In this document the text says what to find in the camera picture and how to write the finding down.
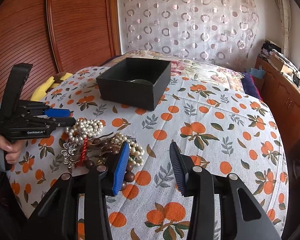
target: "open box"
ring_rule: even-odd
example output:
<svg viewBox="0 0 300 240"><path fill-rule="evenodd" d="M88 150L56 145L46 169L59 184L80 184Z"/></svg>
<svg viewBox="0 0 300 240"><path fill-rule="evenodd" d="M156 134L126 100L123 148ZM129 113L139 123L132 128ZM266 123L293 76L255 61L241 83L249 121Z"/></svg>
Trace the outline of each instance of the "open box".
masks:
<svg viewBox="0 0 300 240"><path fill-rule="evenodd" d="M97 77L103 100L154 110L170 82L171 62L125 58ZM133 80L146 80L138 83Z"/></svg>

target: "tablecloth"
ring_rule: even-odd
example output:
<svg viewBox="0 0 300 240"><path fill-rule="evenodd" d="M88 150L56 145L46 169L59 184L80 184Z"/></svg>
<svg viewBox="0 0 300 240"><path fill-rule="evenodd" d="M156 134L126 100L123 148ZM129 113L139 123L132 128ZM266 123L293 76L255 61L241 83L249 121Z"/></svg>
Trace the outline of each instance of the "tablecloth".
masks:
<svg viewBox="0 0 300 240"><path fill-rule="evenodd" d="M137 138L146 153L135 167L136 180L107 197L113 239L179 239L186 237L192 198L177 190L169 158L174 140L195 165L210 173L236 173L254 194L279 234L288 204L287 164L280 134L266 104L244 93L186 77L171 81L154 111L104 101L96 76L107 67L82 69L44 100L68 108L75 118L99 119L102 134L121 131ZM68 172L62 163L65 129L50 138L28 140L20 162L8 172L13 192L29 217L56 179ZM88 170L77 167L72 174ZM215 239L220 235L216 208ZM83 217L79 237L84 239Z"/></svg>

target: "floral fabric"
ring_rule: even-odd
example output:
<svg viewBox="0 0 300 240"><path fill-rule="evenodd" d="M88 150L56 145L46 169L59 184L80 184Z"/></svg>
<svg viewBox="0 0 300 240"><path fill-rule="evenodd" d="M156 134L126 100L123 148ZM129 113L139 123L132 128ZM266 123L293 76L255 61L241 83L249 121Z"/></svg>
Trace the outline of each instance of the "floral fabric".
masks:
<svg viewBox="0 0 300 240"><path fill-rule="evenodd" d="M119 130L136 137L145 149L144 165L133 169L135 181L116 197L106 198L113 239L186 239L192 198L182 197L176 187L169 158L172 140L195 165L210 173L236 173L281 234L288 205L287 164L267 105L220 83L173 76L156 109L146 111L100 98L96 77L106 69L79 71L44 101L70 109L75 118L99 119L104 123L102 134ZM60 128L50 138L28 140L20 162L8 172L27 217L55 181L69 172L60 154L68 140L64 131ZM87 169L81 166L70 172L75 176ZM84 239L80 210L78 232L79 239ZM219 235L216 198L215 239Z"/></svg>
<svg viewBox="0 0 300 240"><path fill-rule="evenodd" d="M195 60L180 59L175 56L166 56L150 50L133 50L113 59L104 66L113 66L126 57L142 57L171 61L171 76L182 76L199 81L206 81L224 88L244 93L241 79L243 75L228 68L202 63Z"/></svg>

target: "metal screw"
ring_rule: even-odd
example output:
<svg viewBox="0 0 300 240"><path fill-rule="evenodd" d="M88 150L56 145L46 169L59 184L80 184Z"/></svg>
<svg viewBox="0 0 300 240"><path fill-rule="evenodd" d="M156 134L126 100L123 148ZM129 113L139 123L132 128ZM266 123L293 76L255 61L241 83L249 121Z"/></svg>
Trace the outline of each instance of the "metal screw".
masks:
<svg viewBox="0 0 300 240"><path fill-rule="evenodd" d="M99 171L99 172L103 172L106 169L107 169L107 166L105 166L105 165L99 165L99 166L97 166L97 171Z"/></svg>
<svg viewBox="0 0 300 240"><path fill-rule="evenodd" d="M194 172L201 172L201 171L202 171L202 168L201 168L200 166L194 166L194 167L192 167L192 170L193 170Z"/></svg>
<svg viewBox="0 0 300 240"><path fill-rule="evenodd" d="M232 180L237 180L238 179L238 176L234 173L230 173L229 174L229 179L232 179Z"/></svg>
<svg viewBox="0 0 300 240"><path fill-rule="evenodd" d="M63 180L67 180L67 179L69 179L70 178L70 174L69 173L63 173L62 175L61 175L61 179L63 179Z"/></svg>

